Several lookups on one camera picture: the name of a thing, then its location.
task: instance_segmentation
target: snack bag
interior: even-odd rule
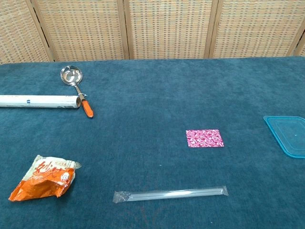
[[[60,197],[74,180],[75,169],[80,167],[80,163],[75,161],[37,155],[22,181],[11,193],[9,200]]]

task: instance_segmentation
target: blue plastic lid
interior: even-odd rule
[[[264,116],[264,120],[288,156],[305,158],[305,119],[294,116]]]

